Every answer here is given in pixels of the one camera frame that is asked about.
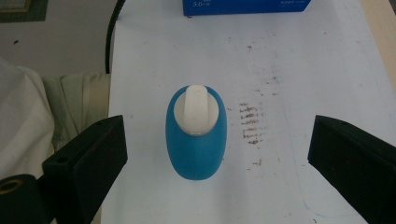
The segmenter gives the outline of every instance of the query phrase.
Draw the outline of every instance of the floor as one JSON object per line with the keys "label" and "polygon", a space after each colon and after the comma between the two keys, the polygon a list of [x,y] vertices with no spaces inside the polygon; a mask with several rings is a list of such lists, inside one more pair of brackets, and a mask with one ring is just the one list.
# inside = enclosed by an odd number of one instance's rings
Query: floor
{"label": "floor", "polygon": [[49,1],[45,21],[0,23],[0,57],[41,76],[105,72],[106,30],[116,2]]}

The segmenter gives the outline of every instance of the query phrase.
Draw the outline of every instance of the black wire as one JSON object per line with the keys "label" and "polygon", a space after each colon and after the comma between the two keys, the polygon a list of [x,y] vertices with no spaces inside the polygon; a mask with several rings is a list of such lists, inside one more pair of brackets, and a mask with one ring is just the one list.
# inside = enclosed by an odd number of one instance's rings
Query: black wire
{"label": "black wire", "polygon": [[111,49],[111,37],[113,36],[114,27],[116,25],[117,18],[120,15],[122,7],[126,0],[118,0],[114,7],[113,14],[111,15],[110,23],[107,27],[106,35],[106,73],[110,74],[110,49]]}

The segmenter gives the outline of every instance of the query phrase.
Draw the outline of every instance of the white table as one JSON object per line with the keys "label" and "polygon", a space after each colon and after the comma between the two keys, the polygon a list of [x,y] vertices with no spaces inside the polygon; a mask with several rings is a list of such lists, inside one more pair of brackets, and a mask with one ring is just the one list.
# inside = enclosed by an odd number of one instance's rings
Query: white table
{"label": "white table", "polygon": [[[365,223],[306,158],[316,114],[396,145],[395,93],[359,0],[190,19],[181,0],[127,1],[112,71],[129,160],[102,223]],[[198,182],[177,175],[164,132],[171,97],[196,83],[228,117],[224,161]]]}

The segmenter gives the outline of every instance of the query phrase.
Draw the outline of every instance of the blue box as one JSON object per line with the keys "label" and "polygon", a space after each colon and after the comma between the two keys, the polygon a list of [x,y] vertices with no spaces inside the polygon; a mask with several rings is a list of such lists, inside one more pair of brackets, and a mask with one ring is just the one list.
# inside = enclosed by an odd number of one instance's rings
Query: blue box
{"label": "blue box", "polygon": [[185,16],[304,11],[311,0],[183,0]]}

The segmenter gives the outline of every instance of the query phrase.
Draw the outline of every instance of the blue oval object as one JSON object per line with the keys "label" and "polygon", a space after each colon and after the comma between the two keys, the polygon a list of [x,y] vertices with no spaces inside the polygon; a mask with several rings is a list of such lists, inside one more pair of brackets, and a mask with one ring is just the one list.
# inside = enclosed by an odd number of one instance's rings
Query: blue oval object
{"label": "blue oval object", "polygon": [[169,158],[179,175],[190,180],[204,180],[212,176],[220,167],[227,139],[227,117],[223,102],[211,88],[207,88],[217,101],[219,117],[208,133],[200,136],[186,134],[177,125],[174,107],[177,98],[188,87],[175,93],[166,114],[166,145]]}

